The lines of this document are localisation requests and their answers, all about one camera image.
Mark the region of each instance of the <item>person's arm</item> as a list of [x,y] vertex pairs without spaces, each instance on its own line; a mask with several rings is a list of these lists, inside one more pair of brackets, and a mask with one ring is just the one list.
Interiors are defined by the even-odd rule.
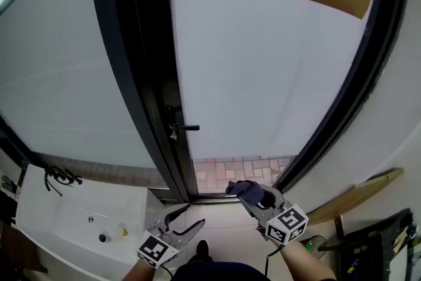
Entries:
[[123,281],[152,281],[156,269],[139,260]]
[[336,280],[334,272],[298,241],[287,244],[281,254],[294,281]]

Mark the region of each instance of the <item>glass panel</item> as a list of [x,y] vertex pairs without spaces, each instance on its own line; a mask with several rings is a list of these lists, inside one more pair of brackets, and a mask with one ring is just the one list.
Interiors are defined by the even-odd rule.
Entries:
[[273,185],[295,156],[194,159],[199,193],[224,193],[230,180]]
[[370,0],[358,15],[323,4],[172,0],[184,120],[201,127],[187,132],[200,192],[273,183],[317,129],[370,10]]
[[93,0],[16,0],[0,16],[0,58],[1,114],[32,151],[87,178],[166,188],[112,73]]
[[38,153],[38,155],[48,165],[67,168],[72,171],[73,174],[85,179],[113,184],[143,186],[146,188],[168,189],[158,170],[155,168],[79,161],[76,159],[46,155],[44,153]]

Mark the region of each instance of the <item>white wall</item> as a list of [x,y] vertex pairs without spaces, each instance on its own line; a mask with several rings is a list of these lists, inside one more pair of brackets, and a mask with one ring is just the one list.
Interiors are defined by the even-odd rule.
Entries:
[[93,0],[16,0],[0,16],[0,113],[32,150],[155,167],[112,73]]
[[[390,60],[361,112],[322,160],[287,193],[305,211],[321,206],[351,184],[400,165],[407,170],[405,177],[386,188],[381,194],[383,198],[370,201],[371,207],[365,215],[374,217],[379,210],[378,216],[385,217],[386,213],[391,215],[399,208],[411,206],[416,218],[421,217],[417,205],[421,185],[418,173],[421,143],[417,128],[421,121],[419,4],[420,0],[408,0]],[[413,132],[417,136],[411,136],[405,143]]]
[[294,155],[335,99],[360,20],[309,0],[172,0],[193,158]]

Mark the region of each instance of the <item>white sink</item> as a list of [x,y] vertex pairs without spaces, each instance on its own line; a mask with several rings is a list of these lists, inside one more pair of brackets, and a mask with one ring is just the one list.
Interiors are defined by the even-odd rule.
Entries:
[[[121,280],[137,261],[143,231],[164,205],[146,188],[94,182],[47,191],[44,170],[27,169],[16,225],[40,248],[98,280]],[[116,235],[124,227],[127,236]],[[100,242],[108,234],[110,242]]]

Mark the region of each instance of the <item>tiled floor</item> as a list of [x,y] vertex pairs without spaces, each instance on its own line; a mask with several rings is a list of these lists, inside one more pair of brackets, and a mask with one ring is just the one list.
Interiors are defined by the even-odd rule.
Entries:
[[[48,164],[67,168],[74,174],[90,180],[144,186],[147,188],[168,188],[156,168],[109,165],[78,161],[64,157],[38,155]],[[230,180],[254,180],[272,185],[295,156],[283,157],[230,157],[193,160],[199,193],[224,193]]]
[[[209,254],[214,261],[233,261],[248,264],[264,272],[266,255],[275,250],[273,243],[266,242],[255,230],[257,221],[249,216],[244,207],[237,204],[225,205],[193,205],[181,215],[171,228],[188,228],[200,219],[206,219],[204,227],[187,244],[186,250],[168,264],[174,274],[177,268],[194,256],[197,243],[206,239],[209,243]],[[302,239],[315,234],[325,238],[333,236],[335,226],[333,222],[325,222],[316,226],[309,226]],[[332,265],[331,255],[326,254],[322,260]],[[269,260],[269,279],[290,281],[291,275],[280,254]],[[158,270],[154,280],[169,280],[168,273]]]
[[194,159],[199,193],[223,193],[230,180],[272,185],[295,156]]

